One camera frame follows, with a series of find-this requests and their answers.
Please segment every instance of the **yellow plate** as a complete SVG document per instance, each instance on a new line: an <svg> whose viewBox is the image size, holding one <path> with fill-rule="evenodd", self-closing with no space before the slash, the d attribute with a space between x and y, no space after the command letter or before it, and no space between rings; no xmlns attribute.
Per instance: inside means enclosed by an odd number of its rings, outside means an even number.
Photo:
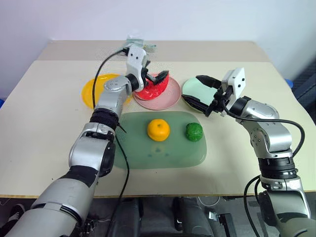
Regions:
<svg viewBox="0 0 316 237"><path fill-rule="evenodd" d="M113 78L118 77L119 74L116 73L109 73L109 74L104 74L104 75L100 75L98 76L97 82L95 84L95 91L94 91L94 96L95 96L95 104L98 103L99 98L101 93L104 90L104 83L107 82L108 80L111 80ZM88 81L82 91L81 91L81 97L82 100L84 101L85 105L87 105L88 107L93 109L93 103L92 103L92 87L93 87L93 81L94 79L91 79L90 81ZM125 101L126 104L128 104L131 100L131 96L129 96L127 98L127 100Z"/></svg>

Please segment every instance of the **white wall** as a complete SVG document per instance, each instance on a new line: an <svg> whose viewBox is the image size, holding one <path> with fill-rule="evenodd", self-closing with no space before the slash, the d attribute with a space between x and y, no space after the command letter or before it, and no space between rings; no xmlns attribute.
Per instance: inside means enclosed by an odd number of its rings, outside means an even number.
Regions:
<svg viewBox="0 0 316 237"><path fill-rule="evenodd" d="M251 40L285 78L316 55L316 0L1 0L0 98L50 39Z"/></svg>

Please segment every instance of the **light green plate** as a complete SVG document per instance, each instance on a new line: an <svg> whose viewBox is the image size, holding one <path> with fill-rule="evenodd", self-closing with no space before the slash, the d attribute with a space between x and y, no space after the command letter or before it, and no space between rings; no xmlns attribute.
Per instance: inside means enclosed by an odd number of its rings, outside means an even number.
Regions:
<svg viewBox="0 0 316 237"><path fill-rule="evenodd" d="M164 119L171 133L163 142L153 141L147 135L147 125L153 119ZM199 122L187 112L133 112L122 114L120 124L126 130L116 129L118 140L127 155L131 169L183 168L201 164L206 157L203 135L197 142L185 136L186 125ZM123 154L116 144L114 165L126 168Z"/></svg>
<svg viewBox="0 0 316 237"><path fill-rule="evenodd" d="M182 86L182 94L194 96L206 105L211 104L216 92L217 89L203 85L196 78L187 80Z"/></svg>

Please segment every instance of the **orange fruit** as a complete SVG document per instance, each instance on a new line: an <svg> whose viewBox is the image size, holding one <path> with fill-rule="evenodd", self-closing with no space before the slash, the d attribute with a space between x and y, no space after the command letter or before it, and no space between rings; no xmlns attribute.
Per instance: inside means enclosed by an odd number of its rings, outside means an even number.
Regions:
<svg viewBox="0 0 316 237"><path fill-rule="evenodd" d="M170 126L163 119L154 119L147 126L148 136L156 142L166 140L170 134Z"/></svg>

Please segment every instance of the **shoe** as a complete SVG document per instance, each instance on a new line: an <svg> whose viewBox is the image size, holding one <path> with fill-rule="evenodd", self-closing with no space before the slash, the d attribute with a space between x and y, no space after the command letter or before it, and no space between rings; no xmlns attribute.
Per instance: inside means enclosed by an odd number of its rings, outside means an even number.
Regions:
<svg viewBox="0 0 316 237"><path fill-rule="evenodd" d="M9 221L17 221L21 218L21 216L25 212L25 207L22 204L16 204L14 207L12 207L10 212Z"/></svg>

